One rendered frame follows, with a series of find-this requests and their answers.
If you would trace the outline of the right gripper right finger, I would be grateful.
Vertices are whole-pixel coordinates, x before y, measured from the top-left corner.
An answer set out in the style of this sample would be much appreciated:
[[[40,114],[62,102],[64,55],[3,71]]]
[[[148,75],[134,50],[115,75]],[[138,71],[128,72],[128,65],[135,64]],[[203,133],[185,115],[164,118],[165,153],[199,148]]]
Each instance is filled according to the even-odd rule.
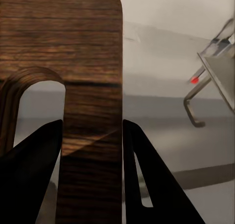
[[[126,224],[206,224],[142,128],[123,120]],[[145,207],[136,169],[136,153],[153,207]]]

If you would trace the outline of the cutting board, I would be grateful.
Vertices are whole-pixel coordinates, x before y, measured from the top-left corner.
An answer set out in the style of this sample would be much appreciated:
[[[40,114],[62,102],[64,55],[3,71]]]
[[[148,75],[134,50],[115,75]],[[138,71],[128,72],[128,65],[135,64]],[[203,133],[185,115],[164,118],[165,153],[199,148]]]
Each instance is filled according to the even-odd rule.
[[[0,157],[20,98],[65,86],[55,224],[122,224],[120,0],[0,0]]]

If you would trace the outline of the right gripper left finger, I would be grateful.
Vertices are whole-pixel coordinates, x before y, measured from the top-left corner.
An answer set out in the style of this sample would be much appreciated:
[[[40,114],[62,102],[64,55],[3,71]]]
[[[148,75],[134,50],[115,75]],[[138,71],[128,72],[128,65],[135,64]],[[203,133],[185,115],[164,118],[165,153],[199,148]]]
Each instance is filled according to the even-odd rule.
[[[35,224],[61,150],[63,120],[47,123],[0,157],[0,224]]]

